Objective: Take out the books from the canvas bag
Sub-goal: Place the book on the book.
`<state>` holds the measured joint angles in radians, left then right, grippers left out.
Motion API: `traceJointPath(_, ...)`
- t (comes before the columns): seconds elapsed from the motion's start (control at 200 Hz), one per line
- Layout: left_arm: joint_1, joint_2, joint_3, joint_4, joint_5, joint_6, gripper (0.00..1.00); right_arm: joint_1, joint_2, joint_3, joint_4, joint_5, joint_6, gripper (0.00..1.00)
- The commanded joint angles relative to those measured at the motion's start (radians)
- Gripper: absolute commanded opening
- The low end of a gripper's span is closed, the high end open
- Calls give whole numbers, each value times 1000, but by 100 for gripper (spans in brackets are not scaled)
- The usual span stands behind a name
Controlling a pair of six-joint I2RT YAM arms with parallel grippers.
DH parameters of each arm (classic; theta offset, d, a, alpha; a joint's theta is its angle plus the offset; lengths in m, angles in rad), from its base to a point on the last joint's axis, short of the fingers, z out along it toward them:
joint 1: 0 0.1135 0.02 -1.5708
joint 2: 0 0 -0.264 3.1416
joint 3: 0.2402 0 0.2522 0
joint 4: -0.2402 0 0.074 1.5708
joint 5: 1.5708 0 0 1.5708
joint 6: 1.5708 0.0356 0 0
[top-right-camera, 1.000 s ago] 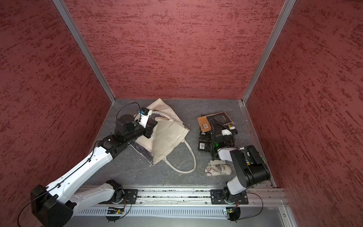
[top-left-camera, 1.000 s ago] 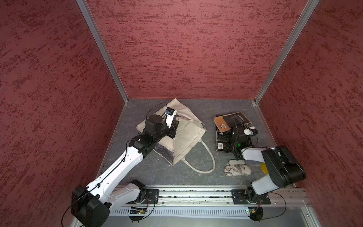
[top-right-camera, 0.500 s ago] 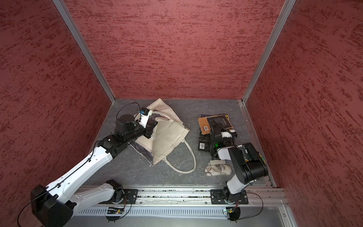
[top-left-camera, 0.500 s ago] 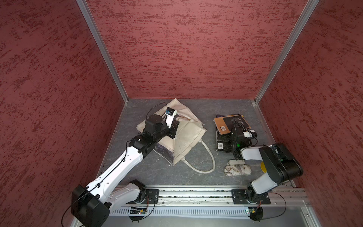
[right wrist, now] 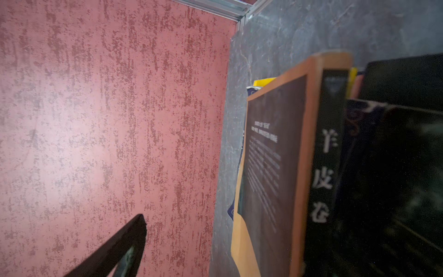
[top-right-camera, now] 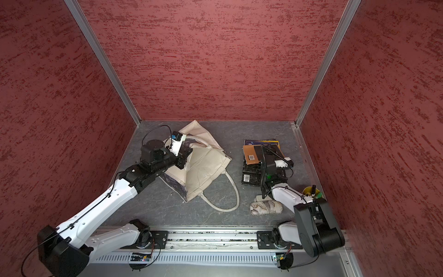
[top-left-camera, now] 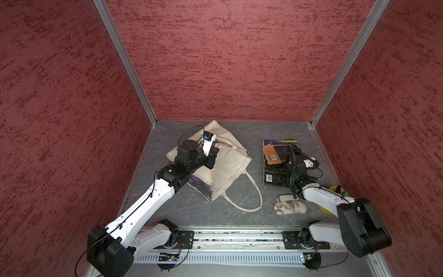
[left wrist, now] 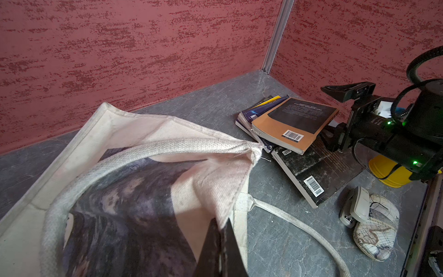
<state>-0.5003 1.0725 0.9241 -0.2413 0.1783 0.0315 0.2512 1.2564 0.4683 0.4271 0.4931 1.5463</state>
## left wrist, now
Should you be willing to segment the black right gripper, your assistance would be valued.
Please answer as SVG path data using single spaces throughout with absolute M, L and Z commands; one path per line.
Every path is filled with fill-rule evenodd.
M 373 113 L 381 97 L 372 95 L 375 83 L 361 82 L 321 87 L 340 103 L 355 100 L 347 123 L 333 131 L 333 149 L 352 149 L 362 144 L 412 172 L 410 180 L 429 180 L 443 169 L 443 147 L 404 129 L 401 123 Z

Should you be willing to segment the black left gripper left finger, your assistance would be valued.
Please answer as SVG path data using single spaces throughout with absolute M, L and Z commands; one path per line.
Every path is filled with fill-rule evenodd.
M 210 221 L 194 277 L 221 277 L 221 233 L 215 218 Z

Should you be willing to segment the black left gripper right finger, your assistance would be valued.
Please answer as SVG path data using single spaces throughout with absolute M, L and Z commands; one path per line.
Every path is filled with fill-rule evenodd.
M 221 231 L 221 276 L 248 277 L 230 220 Z

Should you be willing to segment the thin black book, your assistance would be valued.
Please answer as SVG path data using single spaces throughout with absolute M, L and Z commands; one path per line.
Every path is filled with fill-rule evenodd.
M 288 98 L 251 122 L 252 131 L 275 145 L 303 155 L 339 109 Z

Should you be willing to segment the yellow spine book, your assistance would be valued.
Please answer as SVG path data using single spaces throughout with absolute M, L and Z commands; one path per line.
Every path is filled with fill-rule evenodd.
M 255 105 L 255 107 L 263 106 L 272 102 L 275 102 L 277 100 L 281 99 L 281 96 L 275 96 L 272 98 L 266 98 L 264 101 L 260 102 L 259 104 Z

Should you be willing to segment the blue Prince book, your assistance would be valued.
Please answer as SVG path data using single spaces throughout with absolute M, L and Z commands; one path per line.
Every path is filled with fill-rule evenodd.
M 281 99 L 279 99 L 275 102 L 272 102 L 272 103 L 269 103 L 269 104 L 266 104 L 263 106 L 255 107 L 255 105 L 260 103 L 260 102 L 258 102 L 254 106 L 241 111 L 237 116 L 237 119 L 235 121 L 236 126 L 239 127 L 240 129 L 242 129 L 247 135 L 249 135 L 251 138 L 253 138 L 256 142 L 261 143 L 263 145 L 263 150 L 266 153 L 270 153 L 273 150 L 273 148 L 275 147 L 275 145 L 272 144 L 271 142 L 267 141 L 266 139 L 261 138 L 258 135 L 256 135 L 253 132 L 251 123 L 255 119 L 257 119 L 258 117 L 260 117 L 261 115 L 265 114 L 266 112 L 272 110 L 274 107 L 283 103 L 288 98 L 289 98 L 288 95 L 283 96 L 283 97 L 281 97 Z

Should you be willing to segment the beige canvas tote bag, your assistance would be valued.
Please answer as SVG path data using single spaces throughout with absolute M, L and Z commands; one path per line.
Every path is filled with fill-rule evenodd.
M 193 277 L 210 221 L 231 221 L 247 270 L 248 212 L 313 228 L 248 192 L 259 143 L 103 103 L 1 220 L 3 277 Z

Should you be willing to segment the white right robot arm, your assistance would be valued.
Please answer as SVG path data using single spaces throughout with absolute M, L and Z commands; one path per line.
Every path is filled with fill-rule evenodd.
M 430 79 L 403 90 L 390 118 L 375 114 L 382 98 L 370 82 L 325 86 L 322 91 L 344 103 L 353 100 L 346 123 L 327 126 L 320 138 L 332 152 L 362 144 L 404 167 L 410 180 L 427 181 L 443 167 L 443 81 Z

